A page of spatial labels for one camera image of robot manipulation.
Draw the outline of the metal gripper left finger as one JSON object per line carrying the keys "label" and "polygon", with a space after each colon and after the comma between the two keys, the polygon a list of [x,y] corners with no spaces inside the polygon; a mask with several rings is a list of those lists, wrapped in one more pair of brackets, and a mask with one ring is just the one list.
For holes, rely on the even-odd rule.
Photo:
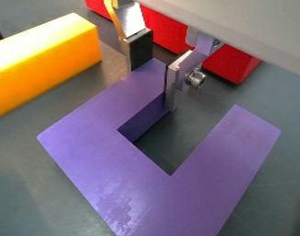
{"label": "metal gripper left finger", "polygon": [[146,27],[140,6],[134,0],[103,0],[118,31],[120,52],[127,71],[134,71],[151,59],[152,31]]}

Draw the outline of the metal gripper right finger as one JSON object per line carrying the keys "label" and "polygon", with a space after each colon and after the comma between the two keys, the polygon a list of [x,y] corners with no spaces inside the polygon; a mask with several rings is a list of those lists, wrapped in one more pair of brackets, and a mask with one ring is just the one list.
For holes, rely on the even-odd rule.
{"label": "metal gripper right finger", "polygon": [[165,106],[170,111],[175,110],[189,88],[202,86],[206,75],[201,72],[201,64],[221,45],[219,40],[194,28],[187,28],[185,42],[193,50],[186,50],[166,66]]}

